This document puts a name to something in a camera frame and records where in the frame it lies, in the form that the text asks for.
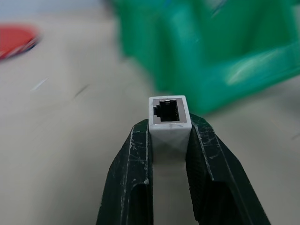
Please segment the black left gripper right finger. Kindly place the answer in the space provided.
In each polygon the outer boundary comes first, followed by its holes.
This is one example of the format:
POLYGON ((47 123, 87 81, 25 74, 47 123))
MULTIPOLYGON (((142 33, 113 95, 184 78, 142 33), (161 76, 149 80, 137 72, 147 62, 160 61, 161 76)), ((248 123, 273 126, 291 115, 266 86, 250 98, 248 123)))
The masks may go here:
POLYGON ((190 118, 186 171, 198 224, 270 224, 240 161, 204 118, 190 118))

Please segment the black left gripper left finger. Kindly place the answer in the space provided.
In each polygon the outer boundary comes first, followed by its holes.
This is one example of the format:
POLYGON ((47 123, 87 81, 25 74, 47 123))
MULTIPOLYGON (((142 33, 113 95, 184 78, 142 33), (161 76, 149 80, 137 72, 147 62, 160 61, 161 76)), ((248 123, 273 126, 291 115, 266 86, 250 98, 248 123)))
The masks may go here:
POLYGON ((108 170, 96 223, 152 225, 153 169, 148 120, 135 124, 108 170))

